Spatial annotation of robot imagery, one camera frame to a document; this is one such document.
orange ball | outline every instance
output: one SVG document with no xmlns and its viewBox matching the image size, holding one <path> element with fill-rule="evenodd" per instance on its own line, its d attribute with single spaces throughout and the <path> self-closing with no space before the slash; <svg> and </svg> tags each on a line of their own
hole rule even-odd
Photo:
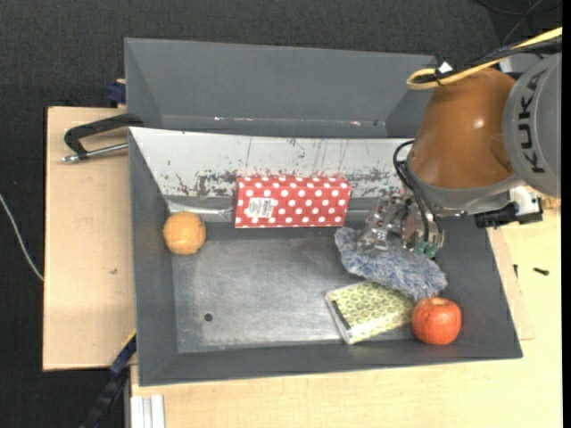
<svg viewBox="0 0 571 428">
<path fill-rule="evenodd" d="M 172 253 L 191 255 L 203 246 L 206 240 L 206 225 L 197 214 L 180 211 L 167 219 L 162 236 Z"/>
<path fill-rule="evenodd" d="M 454 342 L 462 325 L 462 312 L 452 300 L 425 298 L 412 310 L 412 331 L 426 344 L 446 345 Z"/>
</svg>

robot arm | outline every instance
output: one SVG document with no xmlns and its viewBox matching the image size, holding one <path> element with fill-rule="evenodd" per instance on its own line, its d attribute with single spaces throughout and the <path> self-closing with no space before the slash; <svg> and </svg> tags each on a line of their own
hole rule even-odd
<svg viewBox="0 0 571 428">
<path fill-rule="evenodd" d="M 405 210 L 417 206 L 416 251 L 434 255 L 434 246 L 442 245 L 442 237 L 430 233 L 440 229 L 434 227 L 440 218 L 473 215 L 478 226 L 526 223 L 542 217 L 541 198 L 527 186 L 560 197 L 561 50 L 517 79 L 490 68 L 521 49 L 553 46 L 552 39 L 560 47 L 561 29 L 497 50 L 460 73 L 420 70 L 409 78 L 411 88 L 436 87 L 406 160 L 396 161 L 395 154 L 403 194 L 391 204 Z M 410 218 L 410 211 L 395 215 L 384 206 L 372 215 L 361 233 L 361 249 L 380 251 L 388 231 L 411 247 L 404 221 L 394 223 L 395 217 Z"/>
</svg>

dark floor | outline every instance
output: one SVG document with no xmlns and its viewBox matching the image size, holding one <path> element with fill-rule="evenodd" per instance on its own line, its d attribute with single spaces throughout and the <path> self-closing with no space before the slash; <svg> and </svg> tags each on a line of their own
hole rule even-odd
<svg viewBox="0 0 571 428">
<path fill-rule="evenodd" d="M 0 193 L 41 267 L 43 109 L 109 106 L 105 88 L 124 74 L 126 36 L 436 54 L 462 64 L 562 25 L 561 0 L 485 2 L 491 8 L 471 0 L 0 0 Z M 0 426 L 78 426 L 106 373 L 41 372 L 43 287 L 3 210 L 0 230 Z M 120 424 L 118 408 L 109 426 Z"/>
</svg>

green patterned cover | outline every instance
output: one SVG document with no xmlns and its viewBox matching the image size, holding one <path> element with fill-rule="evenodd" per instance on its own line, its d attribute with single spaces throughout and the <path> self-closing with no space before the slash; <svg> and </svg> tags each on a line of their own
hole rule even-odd
<svg viewBox="0 0 571 428">
<path fill-rule="evenodd" d="M 349 344 L 406 325 L 414 301 L 374 282 L 362 282 L 326 294 L 327 305 Z"/>
</svg>

red apple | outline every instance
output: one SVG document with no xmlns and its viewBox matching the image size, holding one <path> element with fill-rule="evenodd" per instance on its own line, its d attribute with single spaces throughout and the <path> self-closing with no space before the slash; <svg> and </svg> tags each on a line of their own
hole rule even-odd
<svg viewBox="0 0 571 428">
<path fill-rule="evenodd" d="M 420 341 L 445 345 L 458 337 L 462 312 L 454 301 L 434 296 L 415 304 L 411 322 L 412 331 Z"/>
</svg>

